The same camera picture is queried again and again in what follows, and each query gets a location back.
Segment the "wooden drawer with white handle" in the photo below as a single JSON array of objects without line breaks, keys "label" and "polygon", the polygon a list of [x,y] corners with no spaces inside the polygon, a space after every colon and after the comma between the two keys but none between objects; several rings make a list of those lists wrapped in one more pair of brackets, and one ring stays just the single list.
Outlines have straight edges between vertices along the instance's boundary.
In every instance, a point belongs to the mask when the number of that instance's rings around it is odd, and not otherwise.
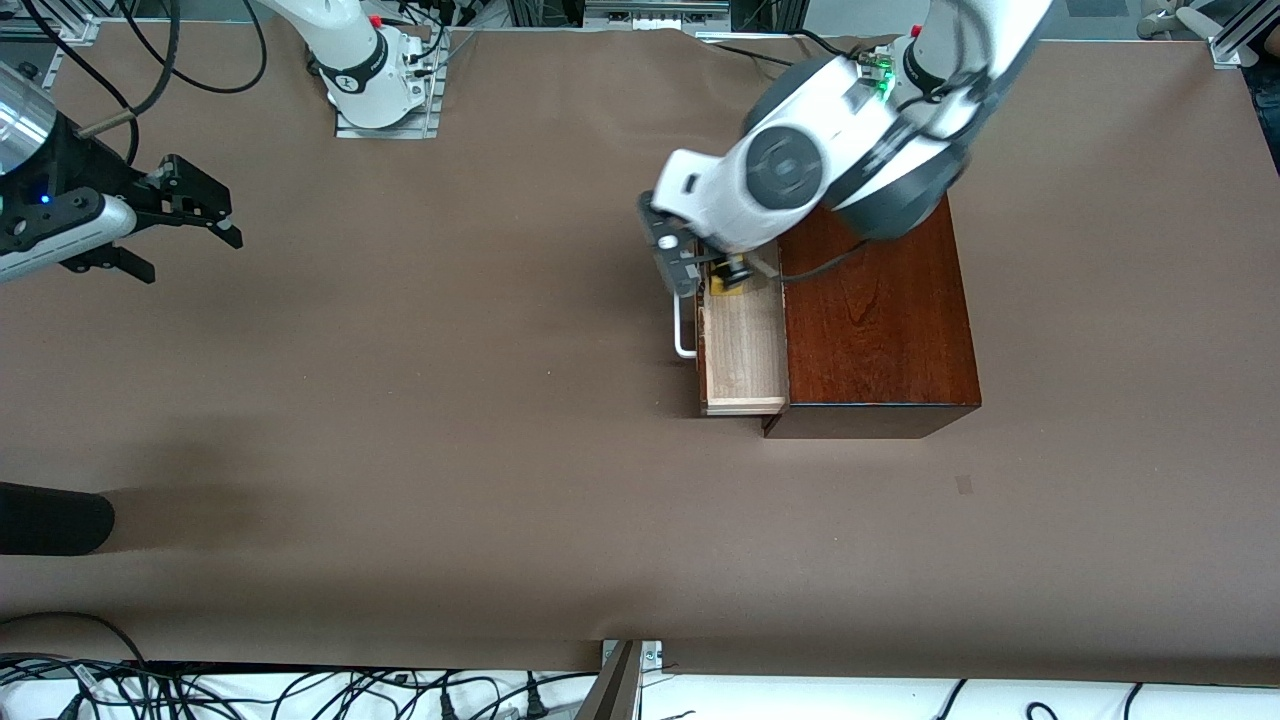
[{"label": "wooden drawer with white handle", "polygon": [[675,350],[695,364],[705,416],[772,418],[788,404],[783,288],[777,247],[748,256],[751,278],[714,293],[704,281],[673,297]]}]

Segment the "black rounded cylinder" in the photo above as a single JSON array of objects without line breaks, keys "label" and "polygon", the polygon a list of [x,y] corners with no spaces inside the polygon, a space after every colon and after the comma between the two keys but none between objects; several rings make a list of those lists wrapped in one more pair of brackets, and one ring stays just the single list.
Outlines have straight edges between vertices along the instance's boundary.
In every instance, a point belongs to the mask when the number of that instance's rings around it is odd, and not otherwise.
[{"label": "black rounded cylinder", "polygon": [[116,514],[102,495],[0,482],[0,555],[74,557],[101,548]]}]

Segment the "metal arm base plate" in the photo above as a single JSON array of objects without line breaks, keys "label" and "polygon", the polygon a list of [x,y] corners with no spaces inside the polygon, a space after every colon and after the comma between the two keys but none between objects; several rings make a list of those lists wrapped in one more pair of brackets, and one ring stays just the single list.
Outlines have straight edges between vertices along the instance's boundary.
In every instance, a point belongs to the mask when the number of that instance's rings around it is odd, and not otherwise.
[{"label": "metal arm base plate", "polygon": [[329,79],[326,97],[335,108],[339,138],[426,140],[438,135],[451,59],[451,38],[435,31],[426,40],[393,26],[378,29],[387,40],[384,67],[364,83],[351,76]]}]

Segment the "dark brown wooden cabinet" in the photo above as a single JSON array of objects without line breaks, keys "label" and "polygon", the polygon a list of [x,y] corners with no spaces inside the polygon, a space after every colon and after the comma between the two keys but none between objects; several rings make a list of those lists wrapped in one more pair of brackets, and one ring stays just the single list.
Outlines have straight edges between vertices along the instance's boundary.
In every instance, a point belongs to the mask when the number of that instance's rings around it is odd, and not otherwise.
[{"label": "dark brown wooden cabinet", "polygon": [[982,392],[954,219],[942,201],[900,240],[863,242],[817,209],[780,238],[788,400],[769,439],[922,439]]}]

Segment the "brown table cover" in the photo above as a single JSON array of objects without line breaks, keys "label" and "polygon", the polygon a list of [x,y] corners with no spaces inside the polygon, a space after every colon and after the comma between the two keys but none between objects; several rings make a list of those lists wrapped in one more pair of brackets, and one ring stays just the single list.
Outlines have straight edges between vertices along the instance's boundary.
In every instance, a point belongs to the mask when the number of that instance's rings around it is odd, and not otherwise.
[{"label": "brown table cover", "polygon": [[1280,176],[1194,44],[1043,42],[954,187],[982,406],[920,441],[703,419],[635,211],[768,83],[681,33],[486,32],[431,141],[262,83],[172,88],[143,155],[241,250],[0,284],[0,480],[108,491],[0,616],[150,659],[1280,683]]}]

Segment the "aluminium corner profile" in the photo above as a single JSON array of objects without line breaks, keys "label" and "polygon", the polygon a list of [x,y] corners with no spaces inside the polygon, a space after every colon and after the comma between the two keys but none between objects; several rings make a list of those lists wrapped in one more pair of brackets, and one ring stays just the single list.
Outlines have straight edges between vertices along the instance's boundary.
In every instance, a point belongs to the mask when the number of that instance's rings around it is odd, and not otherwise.
[{"label": "aluminium corner profile", "polygon": [[1280,59],[1280,6],[1236,14],[1210,35],[1216,64],[1253,67],[1263,56]]}]

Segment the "dark grey aluminium beam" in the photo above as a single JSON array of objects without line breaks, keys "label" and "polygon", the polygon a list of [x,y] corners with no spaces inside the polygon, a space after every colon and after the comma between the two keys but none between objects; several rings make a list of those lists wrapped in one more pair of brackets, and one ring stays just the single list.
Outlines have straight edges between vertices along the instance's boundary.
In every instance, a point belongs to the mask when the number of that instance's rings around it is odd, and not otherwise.
[{"label": "dark grey aluminium beam", "polygon": [[644,641],[612,641],[605,661],[573,720],[639,720],[648,653]]}]

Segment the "silver metal bracket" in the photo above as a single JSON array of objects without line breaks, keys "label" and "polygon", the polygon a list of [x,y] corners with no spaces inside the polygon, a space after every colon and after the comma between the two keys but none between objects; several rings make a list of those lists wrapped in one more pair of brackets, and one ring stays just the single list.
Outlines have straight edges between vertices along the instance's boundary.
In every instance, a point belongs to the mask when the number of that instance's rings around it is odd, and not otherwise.
[{"label": "silver metal bracket", "polygon": [[[622,644],[617,639],[605,639],[602,642],[602,667],[604,667],[609,661],[612,655]],[[641,674],[660,674],[664,671],[664,651],[660,641],[636,641],[636,647],[640,651],[639,671]]]}]

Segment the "aluminium frame rail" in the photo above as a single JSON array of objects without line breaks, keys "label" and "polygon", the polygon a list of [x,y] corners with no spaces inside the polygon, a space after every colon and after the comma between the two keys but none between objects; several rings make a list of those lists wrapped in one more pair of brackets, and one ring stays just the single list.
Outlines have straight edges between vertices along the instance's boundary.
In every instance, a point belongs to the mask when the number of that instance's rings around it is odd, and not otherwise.
[{"label": "aluminium frame rail", "polygon": [[728,33],[730,0],[582,0],[585,29],[678,29]]}]

